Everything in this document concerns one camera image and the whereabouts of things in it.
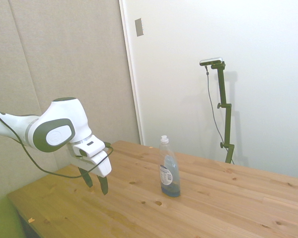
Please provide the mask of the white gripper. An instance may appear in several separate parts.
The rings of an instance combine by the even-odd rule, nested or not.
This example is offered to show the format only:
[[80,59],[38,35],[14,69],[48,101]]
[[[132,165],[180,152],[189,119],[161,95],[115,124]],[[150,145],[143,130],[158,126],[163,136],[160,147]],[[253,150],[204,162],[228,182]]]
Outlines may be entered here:
[[105,145],[97,143],[67,144],[70,152],[70,162],[79,167],[79,172],[86,185],[91,188],[93,181],[88,171],[97,175],[101,191],[108,193],[107,175],[112,171],[108,154],[104,151]]

